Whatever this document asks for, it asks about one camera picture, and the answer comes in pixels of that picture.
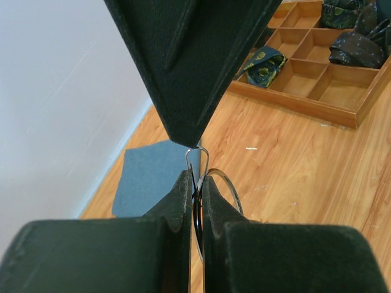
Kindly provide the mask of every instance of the white wall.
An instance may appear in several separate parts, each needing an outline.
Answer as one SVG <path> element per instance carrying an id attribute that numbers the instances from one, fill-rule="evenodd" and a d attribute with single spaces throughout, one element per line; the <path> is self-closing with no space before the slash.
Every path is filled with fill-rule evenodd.
<path id="1" fill-rule="evenodd" d="M 103 0 L 0 2 L 0 256 L 80 214 L 149 105 Z"/>

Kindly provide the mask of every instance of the silver wire loop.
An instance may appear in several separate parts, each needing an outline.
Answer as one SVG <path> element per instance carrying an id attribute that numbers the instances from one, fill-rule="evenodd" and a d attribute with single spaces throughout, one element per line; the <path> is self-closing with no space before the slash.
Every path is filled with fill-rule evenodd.
<path id="1" fill-rule="evenodd" d="M 188 160 L 188 154 L 193 150 L 201 150 L 206 153 L 205 171 L 202 175 L 200 175 L 200 178 L 197 181 L 197 184 L 196 184 L 196 180 L 194 177 L 194 172 L 192 170 L 192 165 L 189 163 L 189 160 Z M 236 209 L 242 215 L 243 215 L 243 208 L 240 203 L 239 195 L 236 192 L 236 189 L 235 189 L 234 185 L 232 184 L 230 178 L 223 171 L 221 171 L 219 169 L 211 168 L 208 170 L 209 152 L 205 148 L 203 148 L 202 146 L 201 147 L 198 146 L 198 147 L 189 149 L 186 152 L 186 163 L 188 165 L 188 170 L 192 171 L 192 178 L 193 178 L 193 185 L 194 185 L 194 193 L 192 196 L 192 198 L 194 199 L 194 202 L 193 202 L 193 221 L 194 221 L 195 236 L 197 237 L 198 253 L 200 255 L 201 261 L 203 261 L 203 251 L 202 251 L 203 231 L 202 231 L 202 212 L 201 212 L 201 210 L 202 210 L 202 185 L 203 185 L 203 181 L 204 181 L 205 177 L 211 176 L 211 175 L 220 176 L 223 179 L 223 181 L 226 183 L 226 185 L 228 185 L 228 188 L 230 189 L 232 197 L 235 201 Z"/>

